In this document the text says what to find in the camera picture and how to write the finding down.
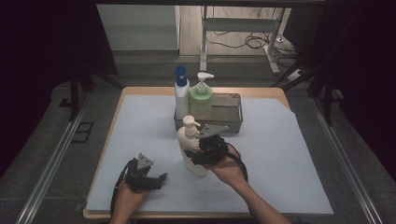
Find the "floor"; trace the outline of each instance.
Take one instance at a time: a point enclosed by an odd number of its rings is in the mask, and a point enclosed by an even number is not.
[[[195,13],[199,19],[199,9],[186,7],[184,13]],[[227,13],[239,15],[236,9],[218,8],[215,15]],[[253,8],[245,10],[245,15],[255,14]],[[272,16],[273,8],[263,9],[262,14]],[[182,20],[181,30],[186,25]],[[178,55],[141,55],[134,52],[115,52],[114,57],[119,76],[113,77],[125,86],[173,86],[174,68],[183,64],[191,76],[199,71],[199,43],[194,39],[199,35],[191,34],[191,42],[185,41],[187,34],[181,36],[180,54]],[[244,35],[236,40],[226,42],[237,45],[238,40],[245,39]],[[271,73],[262,50],[230,49],[220,46],[208,46],[208,71],[216,75],[212,86],[225,87],[268,87],[277,81],[278,77]],[[287,67],[280,66],[281,71]],[[59,167],[53,173],[53,179],[44,189],[42,202],[38,202],[37,210],[33,211],[30,222],[27,223],[98,223],[102,220],[89,220],[82,215],[91,182],[96,171],[97,163],[105,145],[107,132],[120,98],[120,89],[92,76],[95,90],[91,93],[81,92],[81,102],[86,102],[84,114],[80,122],[92,124],[92,133],[83,143],[78,141],[66,145]],[[320,180],[325,189],[334,216],[314,217],[293,215],[288,218],[293,222],[308,223],[370,223],[361,208],[361,201],[356,196],[357,191],[351,187],[345,170],[332,141],[326,133],[326,128],[320,122],[320,116],[315,104],[305,90],[309,81],[300,84],[286,92],[291,111],[295,113],[303,133],[305,142],[317,167]],[[14,161],[6,174],[0,179],[0,223],[14,223],[22,208],[35,193],[34,186],[40,175],[45,171],[46,164],[58,148],[64,131],[70,125],[70,108],[59,107],[63,98],[70,98],[69,84],[66,82],[56,87],[52,93],[52,103],[43,119],[40,121],[25,144],[19,157]],[[382,222],[396,223],[394,214],[396,204],[396,185],[389,177],[370,148],[365,145],[353,127],[344,118],[338,108],[338,103],[332,104],[332,130],[347,154],[354,171],[363,184],[364,190],[370,196]],[[70,140],[81,140],[85,136],[80,133],[72,134]],[[248,220],[137,220],[137,223],[247,223]]]

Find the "hand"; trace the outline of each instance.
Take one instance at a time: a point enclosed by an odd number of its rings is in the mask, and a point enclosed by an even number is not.
[[[122,180],[118,189],[113,217],[110,220],[110,224],[127,223],[149,193],[149,190],[142,190],[139,193],[133,192],[125,181]]]
[[[240,154],[236,149],[228,145],[228,150],[230,153],[234,154],[236,157],[240,158]],[[222,161],[218,162],[216,165],[203,165],[206,169],[211,170],[222,182],[235,187],[237,184],[247,183],[244,178],[244,174],[238,163],[229,158],[225,157]]]

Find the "plastic bottle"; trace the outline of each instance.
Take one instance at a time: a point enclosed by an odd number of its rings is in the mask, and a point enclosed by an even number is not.
[[[181,155],[183,156],[184,165],[195,174],[199,176],[207,175],[208,171],[202,165],[194,165],[191,158],[186,156],[184,150],[199,150],[199,139],[195,135],[199,133],[196,126],[201,126],[195,122],[193,116],[186,116],[183,118],[184,127],[177,131],[177,139],[180,144]]]
[[[196,119],[209,119],[212,113],[213,91],[205,84],[205,80],[212,77],[208,73],[198,73],[200,82],[190,90],[190,114]]]
[[[176,77],[175,96],[176,96],[176,118],[183,119],[190,114],[189,95],[190,82],[187,79],[186,67],[178,66],[174,73]]]

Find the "bottle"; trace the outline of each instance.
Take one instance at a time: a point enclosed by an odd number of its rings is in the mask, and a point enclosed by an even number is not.
[[[201,124],[195,122],[193,116],[186,116],[183,118],[183,125],[177,131],[177,139],[180,144],[181,155],[183,156],[184,165],[195,174],[199,176],[207,175],[208,171],[202,165],[194,165],[191,158],[186,156],[184,150],[199,150],[199,139],[195,138],[195,135],[199,133],[196,126],[201,126]]]
[[[186,67],[180,65],[175,73],[176,119],[183,119],[190,114],[190,82],[187,79]]]
[[[213,91],[205,84],[205,80],[212,77],[208,73],[198,73],[200,82],[190,90],[190,114],[196,119],[209,119],[212,113]]]

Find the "table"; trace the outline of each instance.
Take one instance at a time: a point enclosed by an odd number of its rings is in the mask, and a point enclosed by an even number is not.
[[[240,151],[245,155],[243,158],[252,176],[250,184],[253,188],[260,195],[265,195],[264,198],[269,203],[285,214],[332,214],[332,208],[320,184],[295,117],[289,111],[290,107],[283,91],[278,88],[213,88],[213,91],[241,94],[244,115],[247,116],[244,118],[241,132],[227,137],[236,148],[244,149]],[[122,160],[127,159],[125,157],[130,156],[131,152],[136,156],[137,150],[147,152],[149,156],[146,156],[158,162],[159,168],[154,165],[151,175],[166,171],[168,182],[163,189],[150,194],[152,199],[148,198],[148,203],[143,203],[142,211],[136,212],[134,217],[249,216],[243,200],[228,186],[220,183],[213,174],[198,178],[182,165],[181,153],[177,149],[176,132],[172,125],[174,108],[173,105],[169,105],[169,102],[175,101],[173,94],[174,89],[171,87],[124,89],[92,183],[87,208],[84,210],[85,217],[109,217],[108,200],[115,183],[112,179],[118,178],[124,163]],[[152,108],[160,104],[164,107]],[[137,107],[142,107],[141,111],[147,113],[139,113],[135,119],[130,115],[140,111]],[[161,113],[148,119],[150,108]],[[157,127],[150,126],[148,122],[158,123],[160,120],[166,121],[161,122],[157,129],[145,128]],[[151,133],[154,133],[156,138],[150,138]],[[286,140],[285,136],[279,136],[278,139],[273,137],[282,133],[287,136]],[[265,182],[266,187],[263,188],[264,180],[267,179],[272,180],[271,184]]]

